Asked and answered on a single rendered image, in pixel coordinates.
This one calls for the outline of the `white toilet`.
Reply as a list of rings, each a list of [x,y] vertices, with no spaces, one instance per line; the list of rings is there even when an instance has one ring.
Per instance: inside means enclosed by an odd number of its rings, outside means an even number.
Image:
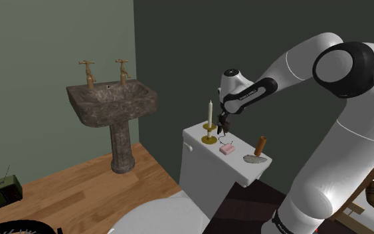
[[[201,138],[207,134],[203,124],[206,122],[182,132],[181,191],[132,209],[108,234],[203,234],[231,187],[235,183],[249,186],[271,164],[271,158],[265,154],[261,156],[266,162],[246,163],[243,157],[253,154],[255,149],[231,133],[213,132],[217,142],[202,143]],[[219,136],[231,137],[235,151],[227,156],[222,154]]]

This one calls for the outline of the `brown stone pedestal sink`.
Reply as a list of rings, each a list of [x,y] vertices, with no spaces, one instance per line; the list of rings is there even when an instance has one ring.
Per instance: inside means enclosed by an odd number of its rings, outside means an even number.
[[[86,84],[68,86],[66,92],[81,123],[91,128],[110,128],[111,169],[116,174],[130,172],[136,162],[132,156],[129,120],[157,111],[157,92],[132,79],[125,70],[127,60],[118,59],[120,80],[96,83],[90,70],[92,61],[83,60]]]

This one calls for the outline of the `dark robot stand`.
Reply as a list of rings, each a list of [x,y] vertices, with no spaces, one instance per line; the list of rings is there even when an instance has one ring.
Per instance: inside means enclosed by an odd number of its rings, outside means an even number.
[[[262,225],[284,198],[283,193],[257,179],[247,187],[235,183],[203,234],[261,234]]]

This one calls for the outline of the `black round object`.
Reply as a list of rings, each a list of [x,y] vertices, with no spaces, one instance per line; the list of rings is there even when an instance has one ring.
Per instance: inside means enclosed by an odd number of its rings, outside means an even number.
[[[48,224],[36,220],[14,220],[0,223],[0,234],[64,234],[62,228],[56,231]]]

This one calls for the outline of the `white candle in gold holder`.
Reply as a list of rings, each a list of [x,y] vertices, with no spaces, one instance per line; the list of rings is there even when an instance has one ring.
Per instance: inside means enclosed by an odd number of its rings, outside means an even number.
[[[212,135],[212,131],[217,127],[213,124],[213,103],[211,100],[208,103],[207,123],[203,124],[203,128],[207,131],[207,134],[201,138],[202,143],[215,144],[217,138]]]

